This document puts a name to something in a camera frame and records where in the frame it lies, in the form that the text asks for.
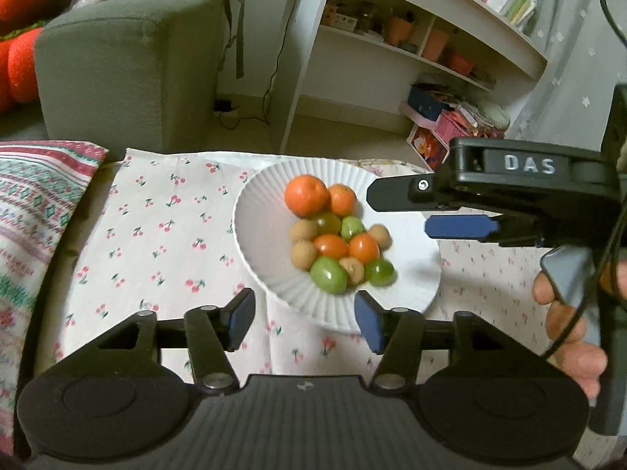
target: orange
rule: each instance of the orange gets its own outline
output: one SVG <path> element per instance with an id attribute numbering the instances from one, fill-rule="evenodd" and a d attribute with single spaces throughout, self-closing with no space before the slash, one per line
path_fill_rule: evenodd
<path id="1" fill-rule="evenodd" d="M 313 241 L 313 246 L 323 256 L 340 260 L 349 255 L 349 246 L 344 239 L 333 233 L 320 235 Z"/>
<path id="2" fill-rule="evenodd" d="M 355 235 L 349 243 L 349 256 L 357 258 L 363 265 L 368 265 L 372 260 L 379 257 L 377 241 L 368 233 Z"/>
<path id="3" fill-rule="evenodd" d="M 283 198 L 287 208 L 297 216 L 311 217 L 327 205 L 328 191 L 322 180 L 312 175 L 301 175 L 290 180 Z"/>
<path id="4" fill-rule="evenodd" d="M 355 191 L 347 185 L 336 183 L 328 188 L 330 198 L 330 210 L 339 217 L 352 215 L 357 204 Z"/>

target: white tablecloth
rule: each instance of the white tablecloth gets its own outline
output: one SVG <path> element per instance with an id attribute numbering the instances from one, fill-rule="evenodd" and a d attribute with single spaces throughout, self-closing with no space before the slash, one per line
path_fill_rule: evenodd
<path id="1" fill-rule="evenodd" d="M 223 306 L 247 286 L 256 293 L 256 318 L 241 349 L 230 354 L 242 382 L 251 373 L 360 374 L 368 380 L 379 357 L 360 336 L 307 322 L 266 295 L 237 255 L 231 222 L 237 193 L 254 171 L 284 159 L 129 150 L 123 163 L 104 169 L 93 199 L 83 206 L 86 213 L 77 215 L 86 222 L 68 230 L 60 251 L 37 368 L 46 369 L 140 309 L 155 310 L 160 319 L 180 318 L 203 304 Z M 380 176 L 417 172 L 398 161 L 357 165 Z M 111 185 L 108 194 L 98 193 L 98 185 Z M 542 251 L 448 240 L 440 242 L 440 252 L 442 279 L 429 318 L 450 320 L 464 309 L 536 353 L 547 347 L 546 309 L 531 298 Z M 424 352 L 419 381 L 445 367 L 446 358 L 444 351 Z M 163 364 L 191 381 L 185 350 L 164 350 Z M 578 459 L 594 466 L 615 443 L 587 433 Z"/>

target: white plate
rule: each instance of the white plate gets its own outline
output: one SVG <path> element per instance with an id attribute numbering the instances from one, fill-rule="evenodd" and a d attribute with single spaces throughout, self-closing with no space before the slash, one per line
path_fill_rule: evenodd
<path id="1" fill-rule="evenodd" d="M 437 241 L 424 233 L 424 217 L 418 212 L 372 210 L 366 203 L 366 191 L 377 177 L 330 159 L 303 157 L 274 164 L 254 175 L 239 193 L 233 211 L 235 242 L 259 284 L 318 325 L 344 333 L 359 332 L 354 291 L 326 293 L 290 260 L 288 232 L 298 217 L 285 206 L 283 193 L 291 179 L 303 174 L 314 175 L 327 186 L 348 185 L 357 194 L 365 226 L 383 224 L 392 236 L 392 247 L 384 257 L 394 264 L 396 281 L 383 288 L 365 283 L 360 289 L 368 291 L 385 309 L 409 307 L 424 312 L 440 284 L 440 249 Z"/>

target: pink box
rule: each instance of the pink box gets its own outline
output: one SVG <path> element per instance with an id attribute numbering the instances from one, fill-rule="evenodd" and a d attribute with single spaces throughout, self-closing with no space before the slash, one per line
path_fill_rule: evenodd
<path id="1" fill-rule="evenodd" d="M 454 137 L 468 137 L 470 135 L 465 128 L 456 122 L 452 111 L 442 111 L 433 132 L 447 145 Z"/>

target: green plum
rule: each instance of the green plum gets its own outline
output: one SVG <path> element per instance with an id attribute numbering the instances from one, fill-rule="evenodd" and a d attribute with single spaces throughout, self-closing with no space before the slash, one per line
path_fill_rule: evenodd
<path id="1" fill-rule="evenodd" d="M 366 265 L 366 280 L 373 286 L 388 286 L 396 279 L 396 270 L 388 260 L 376 258 Z"/>
<path id="2" fill-rule="evenodd" d="M 309 270 L 313 282 L 322 291 L 339 295 L 344 293 L 349 282 L 349 274 L 333 258 L 319 257 Z"/>
<path id="3" fill-rule="evenodd" d="M 342 229 L 340 218 L 329 211 L 323 211 L 313 216 L 311 220 L 318 225 L 318 235 L 326 235 L 327 233 L 337 235 Z"/>
<path id="4" fill-rule="evenodd" d="M 350 239 L 355 235 L 359 235 L 360 233 L 365 233 L 366 227 L 364 223 L 362 223 L 357 217 L 353 215 L 349 215 L 348 217 L 344 217 L 342 220 L 342 238 L 347 242 L 350 242 Z"/>

